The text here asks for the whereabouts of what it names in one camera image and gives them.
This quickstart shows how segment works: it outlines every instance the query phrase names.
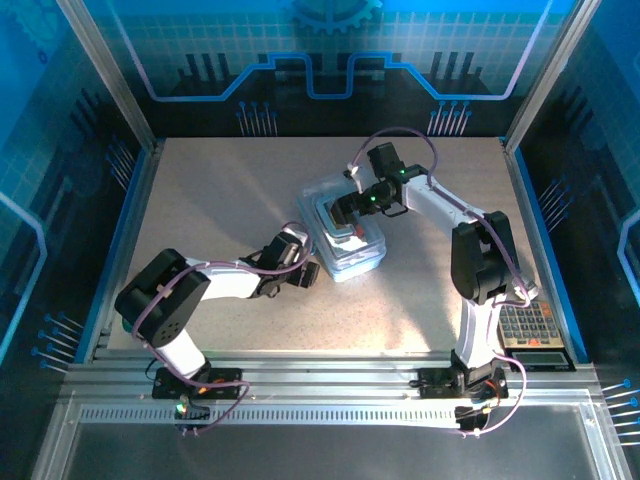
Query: calculator keypad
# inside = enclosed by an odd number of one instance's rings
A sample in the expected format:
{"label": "calculator keypad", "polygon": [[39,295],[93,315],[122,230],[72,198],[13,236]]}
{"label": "calculator keypad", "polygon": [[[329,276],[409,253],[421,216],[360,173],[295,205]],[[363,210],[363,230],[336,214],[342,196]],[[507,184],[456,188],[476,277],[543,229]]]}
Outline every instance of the calculator keypad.
{"label": "calculator keypad", "polygon": [[500,310],[500,337],[503,346],[538,348],[564,347],[551,308],[546,302],[531,302],[529,308]]}

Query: gear graphic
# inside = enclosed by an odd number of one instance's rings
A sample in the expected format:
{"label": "gear graphic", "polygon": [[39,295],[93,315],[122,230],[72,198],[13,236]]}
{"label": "gear graphic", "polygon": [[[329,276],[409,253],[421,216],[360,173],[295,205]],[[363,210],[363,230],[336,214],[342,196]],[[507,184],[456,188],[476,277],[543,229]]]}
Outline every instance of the gear graphic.
{"label": "gear graphic", "polygon": [[363,20],[372,18],[374,8],[382,6],[380,0],[281,0],[280,3],[301,27],[329,35],[360,27]]}
{"label": "gear graphic", "polygon": [[43,51],[60,28],[55,0],[0,0],[0,12],[15,15],[24,33]]}

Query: calculator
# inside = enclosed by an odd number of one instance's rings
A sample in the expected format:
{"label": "calculator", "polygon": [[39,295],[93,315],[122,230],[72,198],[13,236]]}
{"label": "calculator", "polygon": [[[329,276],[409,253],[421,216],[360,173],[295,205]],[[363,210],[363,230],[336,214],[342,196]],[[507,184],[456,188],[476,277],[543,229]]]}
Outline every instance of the calculator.
{"label": "calculator", "polygon": [[527,371],[575,371],[547,302],[503,307],[498,336],[505,353],[522,362]]}

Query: transparent plastic box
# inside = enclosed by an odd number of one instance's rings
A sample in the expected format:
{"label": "transparent plastic box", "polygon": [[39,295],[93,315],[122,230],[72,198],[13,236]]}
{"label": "transparent plastic box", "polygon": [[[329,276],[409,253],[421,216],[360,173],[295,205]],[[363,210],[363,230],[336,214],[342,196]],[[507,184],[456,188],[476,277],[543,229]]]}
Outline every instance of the transparent plastic box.
{"label": "transparent plastic box", "polygon": [[297,200],[317,253],[336,282],[373,270],[387,253],[384,235],[372,216],[356,215],[355,227],[342,229],[331,221],[329,209],[333,202],[354,191],[352,181],[336,174],[304,187]]}

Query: white tabletop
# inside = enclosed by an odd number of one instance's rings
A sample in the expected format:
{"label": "white tabletop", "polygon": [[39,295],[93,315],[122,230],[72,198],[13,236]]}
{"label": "white tabletop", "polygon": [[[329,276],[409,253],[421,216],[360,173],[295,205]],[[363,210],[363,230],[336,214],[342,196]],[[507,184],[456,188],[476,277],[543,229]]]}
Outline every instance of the white tabletop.
{"label": "white tabletop", "polygon": [[[431,166],[421,139],[393,141],[407,164]],[[158,252],[233,260],[261,249],[288,220],[304,184],[341,172],[361,138],[168,139],[131,262],[129,279]],[[539,283],[502,148],[495,138],[435,140],[438,181],[511,222],[520,265]],[[453,348],[461,300],[451,283],[450,244],[415,213],[376,217],[386,237],[380,267],[345,283],[322,271],[311,289],[285,285],[271,300],[200,303],[187,330],[207,350],[427,352]],[[114,322],[110,348],[139,347]]]}

